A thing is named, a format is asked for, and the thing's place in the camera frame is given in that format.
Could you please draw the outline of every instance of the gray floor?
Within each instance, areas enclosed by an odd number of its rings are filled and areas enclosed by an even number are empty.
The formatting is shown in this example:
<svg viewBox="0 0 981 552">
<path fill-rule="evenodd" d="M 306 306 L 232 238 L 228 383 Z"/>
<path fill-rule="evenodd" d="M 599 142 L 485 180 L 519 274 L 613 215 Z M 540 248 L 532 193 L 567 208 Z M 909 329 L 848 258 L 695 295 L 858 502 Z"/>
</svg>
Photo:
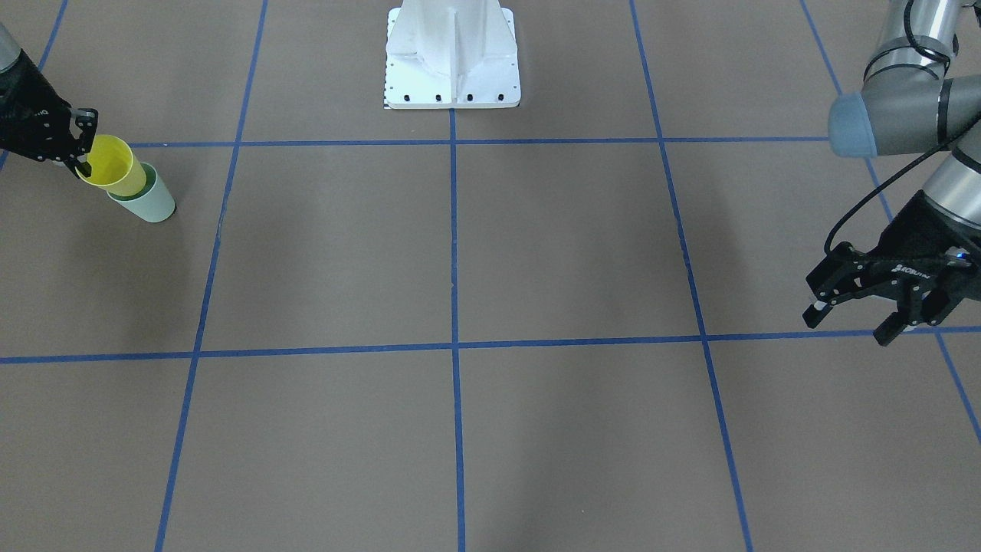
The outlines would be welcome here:
<svg viewBox="0 0 981 552">
<path fill-rule="evenodd" d="M 179 208 L 3 162 L 0 550 L 981 550 L 981 307 L 800 320 L 884 2 L 508 0 L 455 114 L 382 109 L 395 5 L 5 2 Z"/>
</svg>

